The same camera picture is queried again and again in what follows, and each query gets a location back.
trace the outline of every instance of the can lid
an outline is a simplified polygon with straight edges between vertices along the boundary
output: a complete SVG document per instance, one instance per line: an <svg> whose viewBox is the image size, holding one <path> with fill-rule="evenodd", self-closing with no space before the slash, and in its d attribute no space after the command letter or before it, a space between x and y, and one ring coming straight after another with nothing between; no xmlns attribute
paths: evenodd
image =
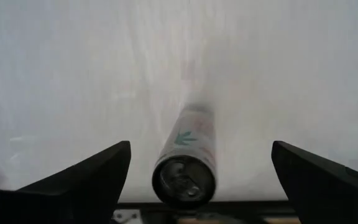
<svg viewBox="0 0 358 224"><path fill-rule="evenodd" d="M152 182L163 203L180 209L193 209L208 203L216 188L209 167L187 155L161 162L154 170Z"/></svg>

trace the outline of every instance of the white plastic sheet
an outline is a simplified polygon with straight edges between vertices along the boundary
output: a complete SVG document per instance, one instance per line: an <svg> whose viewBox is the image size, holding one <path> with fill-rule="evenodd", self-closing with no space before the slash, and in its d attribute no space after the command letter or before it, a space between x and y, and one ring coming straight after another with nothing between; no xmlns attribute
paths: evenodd
<svg viewBox="0 0 358 224"><path fill-rule="evenodd" d="M285 198L278 139L358 170L358 1L0 0L0 189L130 140L120 200L157 201L189 101L214 105L215 200Z"/></svg>

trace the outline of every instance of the green leaf logo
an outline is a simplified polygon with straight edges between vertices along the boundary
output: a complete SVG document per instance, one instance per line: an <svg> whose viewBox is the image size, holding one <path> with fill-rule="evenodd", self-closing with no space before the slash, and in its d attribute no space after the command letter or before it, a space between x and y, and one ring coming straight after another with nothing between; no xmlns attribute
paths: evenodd
<svg viewBox="0 0 358 224"><path fill-rule="evenodd" d="M185 133L181 133L180 131L177 135L177 138L175 139L175 144L179 145L179 146L188 146L189 144L186 143L187 141L197 141L196 138L190 138L191 131L187 131Z"/></svg>

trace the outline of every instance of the can label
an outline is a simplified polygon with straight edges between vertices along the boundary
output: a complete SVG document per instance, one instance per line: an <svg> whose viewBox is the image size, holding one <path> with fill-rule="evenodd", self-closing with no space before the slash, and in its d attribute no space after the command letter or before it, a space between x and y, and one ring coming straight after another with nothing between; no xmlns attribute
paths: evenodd
<svg viewBox="0 0 358 224"><path fill-rule="evenodd" d="M215 132L210 113L193 109L183 110L160 153L156 166L170 157L182 155L199 159L216 176Z"/></svg>

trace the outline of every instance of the white surface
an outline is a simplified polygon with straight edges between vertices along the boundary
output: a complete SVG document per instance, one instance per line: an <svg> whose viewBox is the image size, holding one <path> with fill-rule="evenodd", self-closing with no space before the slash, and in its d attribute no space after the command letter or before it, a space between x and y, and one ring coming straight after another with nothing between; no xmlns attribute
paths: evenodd
<svg viewBox="0 0 358 224"><path fill-rule="evenodd" d="M0 188L120 140L122 202L187 101L215 105L215 200L285 198L281 139L358 169L358 1L0 0Z"/></svg>

